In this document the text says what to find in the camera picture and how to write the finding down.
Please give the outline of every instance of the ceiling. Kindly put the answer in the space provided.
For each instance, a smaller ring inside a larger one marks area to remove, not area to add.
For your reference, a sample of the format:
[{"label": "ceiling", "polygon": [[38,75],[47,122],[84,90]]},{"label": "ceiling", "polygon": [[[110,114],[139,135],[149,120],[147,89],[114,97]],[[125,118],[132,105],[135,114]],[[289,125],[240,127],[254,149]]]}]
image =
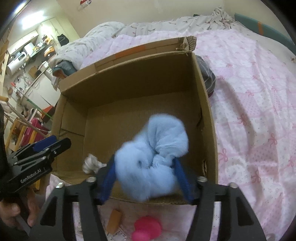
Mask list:
[{"label": "ceiling", "polygon": [[9,45],[14,44],[17,40],[26,36],[28,33],[35,30],[39,24],[36,20],[36,24],[26,30],[22,27],[22,20],[30,14],[43,11],[44,19],[46,21],[60,14],[63,14],[63,10],[56,0],[32,0],[17,16],[9,34]]}]

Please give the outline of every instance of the orange stripe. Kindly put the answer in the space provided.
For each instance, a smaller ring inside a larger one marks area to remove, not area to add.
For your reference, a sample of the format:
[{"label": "orange stripe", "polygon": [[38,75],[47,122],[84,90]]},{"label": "orange stripe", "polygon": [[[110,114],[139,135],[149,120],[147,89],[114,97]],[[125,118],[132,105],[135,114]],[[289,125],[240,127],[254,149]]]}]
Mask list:
[{"label": "orange stripe", "polygon": [[264,35],[264,31],[263,31],[263,27],[262,27],[262,23],[258,21],[258,29],[259,29],[259,34],[260,35]]},{"label": "orange stripe", "polygon": [[145,45],[140,45],[140,46],[133,47],[131,49],[121,51],[121,52],[117,53],[115,55],[115,57],[116,58],[121,58],[121,57],[124,57],[124,56],[131,55],[133,53],[138,53],[138,52],[144,51],[144,50],[146,50]]}]

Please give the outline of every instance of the fluorescent light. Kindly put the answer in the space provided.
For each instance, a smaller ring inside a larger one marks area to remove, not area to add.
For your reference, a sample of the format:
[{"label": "fluorescent light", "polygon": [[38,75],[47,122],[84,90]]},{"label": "fluorescent light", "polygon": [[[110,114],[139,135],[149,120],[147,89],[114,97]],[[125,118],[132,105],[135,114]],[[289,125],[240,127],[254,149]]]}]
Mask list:
[{"label": "fluorescent light", "polygon": [[28,29],[30,27],[35,26],[38,23],[43,22],[43,20],[45,19],[45,17],[43,16],[43,13],[44,13],[43,11],[39,11],[24,17],[24,19],[22,20],[22,28]]},{"label": "fluorescent light", "polygon": [[15,9],[15,14],[18,14],[26,6],[26,4],[27,4],[27,2],[24,1],[23,3],[18,5],[18,7]]}]

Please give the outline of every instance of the finger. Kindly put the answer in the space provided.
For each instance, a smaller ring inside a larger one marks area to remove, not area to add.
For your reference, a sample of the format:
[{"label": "finger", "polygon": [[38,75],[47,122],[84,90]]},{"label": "finger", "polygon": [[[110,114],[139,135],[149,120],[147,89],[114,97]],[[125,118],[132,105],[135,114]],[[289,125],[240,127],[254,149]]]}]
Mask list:
[{"label": "finger", "polygon": [[35,193],[31,188],[28,189],[27,199],[28,199],[28,208],[30,212],[27,222],[28,222],[28,225],[32,227],[35,224],[36,219],[38,217],[39,207],[35,197]]},{"label": "finger", "polygon": [[15,227],[17,225],[14,217],[19,213],[20,208],[16,203],[0,202],[0,217],[7,226]]}]

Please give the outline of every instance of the pink round object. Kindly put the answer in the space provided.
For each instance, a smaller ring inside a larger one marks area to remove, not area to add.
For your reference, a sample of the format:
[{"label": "pink round object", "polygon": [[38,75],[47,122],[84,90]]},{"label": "pink round object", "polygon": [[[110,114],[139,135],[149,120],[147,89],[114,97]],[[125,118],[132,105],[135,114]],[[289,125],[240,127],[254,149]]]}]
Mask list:
[{"label": "pink round object", "polygon": [[135,232],[132,233],[133,241],[149,241],[161,234],[161,225],[157,219],[146,216],[139,218],[135,224]]}]

